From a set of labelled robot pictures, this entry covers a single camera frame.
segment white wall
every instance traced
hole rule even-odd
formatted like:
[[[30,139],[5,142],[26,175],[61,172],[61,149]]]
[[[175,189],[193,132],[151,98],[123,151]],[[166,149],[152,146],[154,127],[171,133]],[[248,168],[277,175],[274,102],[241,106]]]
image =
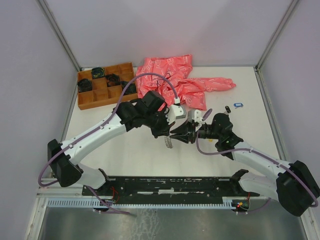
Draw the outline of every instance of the white wall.
[[[20,240],[76,71],[35,0],[3,1],[0,30],[0,239]]]
[[[291,161],[306,163],[320,185],[319,10],[319,0],[301,1],[262,72]]]
[[[193,54],[256,65],[291,0],[47,0],[82,67]]]

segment pink fabric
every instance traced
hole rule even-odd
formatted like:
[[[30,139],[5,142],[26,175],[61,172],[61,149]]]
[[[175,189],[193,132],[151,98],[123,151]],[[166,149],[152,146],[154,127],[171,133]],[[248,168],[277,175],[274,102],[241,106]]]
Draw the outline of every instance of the pink fabric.
[[[192,55],[175,56],[169,58],[146,57],[144,65],[139,66],[136,75],[156,73],[170,80],[181,104],[189,107],[207,110],[205,93],[212,91],[226,91],[236,85],[230,78],[224,77],[196,77],[188,78],[192,71]],[[157,76],[146,75],[136,80],[138,97],[142,98],[148,91],[155,90],[165,99],[168,106],[174,103],[174,92],[167,82]]]

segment wooden tray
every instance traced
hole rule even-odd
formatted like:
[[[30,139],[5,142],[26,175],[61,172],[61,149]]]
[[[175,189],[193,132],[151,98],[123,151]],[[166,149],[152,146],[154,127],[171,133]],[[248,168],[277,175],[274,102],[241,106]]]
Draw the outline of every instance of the wooden tray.
[[[120,76],[120,81],[125,82],[129,82],[135,77],[131,62],[106,66],[104,67],[104,71],[106,75],[116,74]],[[77,81],[79,82],[82,79],[89,79],[92,81],[92,91],[78,92],[78,107],[81,110],[92,109],[118,102],[118,99],[122,93],[121,85],[108,87],[107,79],[105,77],[93,79],[91,70],[78,72]],[[122,102],[137,98],[137,93],[124,95]]]

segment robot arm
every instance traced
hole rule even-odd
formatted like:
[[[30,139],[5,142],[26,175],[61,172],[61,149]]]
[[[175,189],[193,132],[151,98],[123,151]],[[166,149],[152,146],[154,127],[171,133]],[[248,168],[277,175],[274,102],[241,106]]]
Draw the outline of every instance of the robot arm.
[[[184,143],[196,142],[198,150],[205,155],[221,154],[257,170],[264,176],[242,169],[232,177],[239,181],[246,192],[277,200],[295,216],[301,216],[307,208],[313,206],[313,202],[320,196],[320,188],[304,163],[289,163],[255,149],[232,132],[233,124],[228,114],[217,113],[211,124],[206,124],[199,114],[199,110],[190,111],[187,121],[172,130],[170,138]],[[217,139],[215,147],[218,153],[202,152],[197,138]]]
[[[168,107],[160,94],[149,91],[141,99],[120,103],[115,115],[107,124],[105,122],[111,113],[98,124],[72,139],[61,143],[55,139],[50,141],[48,160],[66,149],[50,164],[50,167],[62,187],[78,183],[98,189],[108,180],[108,176],[102,169],[93,169],[81,164],[85,156],[110,139],[142,125],[149,127],[155,138],[169,136],[175,120],[185,118],[186,114],[185,108],[179,103]]]

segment small black tool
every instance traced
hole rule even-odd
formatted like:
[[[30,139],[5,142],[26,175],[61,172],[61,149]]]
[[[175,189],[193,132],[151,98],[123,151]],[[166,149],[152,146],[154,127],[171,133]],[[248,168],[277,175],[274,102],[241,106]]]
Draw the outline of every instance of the small black tool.
[[[225,110],[226,110],[226,112],[227,112],[228,114],[231,113],[231,110],[230,110],[230,107],[229,107],[229,106],[225,106],[224,108],[225,108]]]
[[[92,82],[87,78],[78,81],[77,85],[79,93],[92,91]]]
[[[94,67],[91,70],[92,79],[99,79],[105,76],[105,69],[102,67]]]
[[[121,81],[121,87],[122,90],[125,88],[125,86],[128,84],[128,81]],[[137,93],[137,89],[136,89],[136,85],[134,83],[130,84],[130,86],[127,88],[127,90],[125,91],[124,95],[128,95],[128,94],[136,94]]]
[[[106,85],[108,87],[118,86],[120,85],[120,77],[114,73],[105,75]]]

